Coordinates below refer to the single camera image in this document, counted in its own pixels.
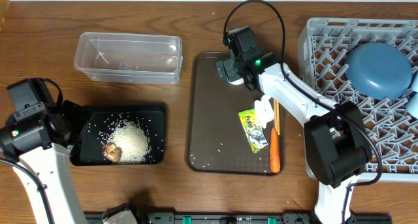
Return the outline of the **pink plastic cup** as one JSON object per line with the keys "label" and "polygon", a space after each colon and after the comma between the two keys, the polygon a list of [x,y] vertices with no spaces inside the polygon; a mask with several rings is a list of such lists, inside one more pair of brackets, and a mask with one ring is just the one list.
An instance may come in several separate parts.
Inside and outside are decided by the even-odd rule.
{"label": "pink plastic cup", "polygon": [[232,84],[232,85],[240,85],[244,83],[244,80],[242,78],[235,80],[235,81],[228,81],[228,83]]}

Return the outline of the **white tissue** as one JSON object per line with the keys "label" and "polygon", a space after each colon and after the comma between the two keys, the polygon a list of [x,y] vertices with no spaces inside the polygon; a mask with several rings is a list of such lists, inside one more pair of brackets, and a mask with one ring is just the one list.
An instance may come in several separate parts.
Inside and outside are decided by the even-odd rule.
{"label": "white tissue", "polygon": [[260,100],[254,102],[255,116],[263,129],[266,128],[267,123],[274,120],[275,116],[270,99],[271,96],[263,95]]}

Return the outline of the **green foil snack wrapper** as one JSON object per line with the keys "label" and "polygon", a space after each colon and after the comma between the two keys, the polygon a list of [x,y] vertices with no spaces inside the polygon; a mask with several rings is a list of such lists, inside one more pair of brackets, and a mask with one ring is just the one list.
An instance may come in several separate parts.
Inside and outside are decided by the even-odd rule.
{"label": "green foil snack wrapper", "polygon": [[255,110],[245,110],[238,113],[241,124],[247,136],[250,148],[253,153],[258,153],[268,145],[263,128],[259,125]]}

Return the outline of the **brown food scrap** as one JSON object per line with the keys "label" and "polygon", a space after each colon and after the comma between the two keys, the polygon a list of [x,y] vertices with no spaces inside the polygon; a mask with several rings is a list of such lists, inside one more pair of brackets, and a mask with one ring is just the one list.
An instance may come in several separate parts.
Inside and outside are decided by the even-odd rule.
{"label": "brown food scrap", "polygon": [[102,154],[111,162],[118,162],[121,158],[122,151],[114,143],[108,143],[103,147]]}

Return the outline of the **pile of white rice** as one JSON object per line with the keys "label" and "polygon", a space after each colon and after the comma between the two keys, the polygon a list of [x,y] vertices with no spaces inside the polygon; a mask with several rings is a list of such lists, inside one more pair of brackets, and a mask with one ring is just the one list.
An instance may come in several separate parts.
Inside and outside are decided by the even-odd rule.
{"label": "pile of white rice", "polygon": [[108,143],[121,149],[120,160],[111,162],[115,165],[156,165],[164,158],[163,123],[158,112],[104,112],[91,119],[88,135],[101,151]]}

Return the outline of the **orange carrot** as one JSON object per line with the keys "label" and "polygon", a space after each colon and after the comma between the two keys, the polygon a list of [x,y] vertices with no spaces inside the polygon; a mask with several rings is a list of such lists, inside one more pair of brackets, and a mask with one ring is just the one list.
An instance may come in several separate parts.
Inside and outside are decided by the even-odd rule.
{"label": "orange carrot", "polygon": [[278,132],[273,127],[270,132],[270,170],[278,173],[281,169]]}

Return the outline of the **dark blue large bowl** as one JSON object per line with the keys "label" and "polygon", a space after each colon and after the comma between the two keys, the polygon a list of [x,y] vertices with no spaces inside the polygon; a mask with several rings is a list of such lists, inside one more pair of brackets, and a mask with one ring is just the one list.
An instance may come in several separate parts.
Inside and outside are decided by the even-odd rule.
{"label": "dark blue large bowl", "polygon": [[395,99],[409,88],[412,66],[398,49],[385,43],[368,42],[355,48],[345,59],[345,75],[363,95],[374,99]]}

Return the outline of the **light blue small bowl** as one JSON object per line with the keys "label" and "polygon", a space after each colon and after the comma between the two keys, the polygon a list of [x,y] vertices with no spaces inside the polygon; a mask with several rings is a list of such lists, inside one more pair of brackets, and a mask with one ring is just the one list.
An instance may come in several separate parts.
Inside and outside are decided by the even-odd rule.
{"label": "light blue small bowl", "polygon": [[407,112],[414,118],[418,118],[418,93],[416,93],[405,105]]}

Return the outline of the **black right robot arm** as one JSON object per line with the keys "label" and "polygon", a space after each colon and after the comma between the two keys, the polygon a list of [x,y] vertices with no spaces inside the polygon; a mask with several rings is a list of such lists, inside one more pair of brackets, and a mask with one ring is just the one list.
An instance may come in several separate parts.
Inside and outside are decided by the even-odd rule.
{"label": "black right robot arm", "polygon": [[372,159],[358,107],[337,104],[299,79],[276,54],[264,53],[244,26],[223,34],[230,58],[216,63],[222,82],[243,82],[279,102],[303,126],[306,163],[319,180],[315,215],[321,223],[346,223],[352,186]]}

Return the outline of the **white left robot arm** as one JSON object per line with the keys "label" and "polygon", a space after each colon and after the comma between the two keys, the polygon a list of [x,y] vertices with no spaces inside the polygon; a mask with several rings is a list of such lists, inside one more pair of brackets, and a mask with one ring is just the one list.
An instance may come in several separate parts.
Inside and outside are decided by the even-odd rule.
{"label": "white left robot arm", "polygon": [[37,223],[86,223],[70,170],[70,153],[89,121],[88,112],[55,99],[47,78],[8,86],[15,112],[1,128],[1,162],[23,183]]}

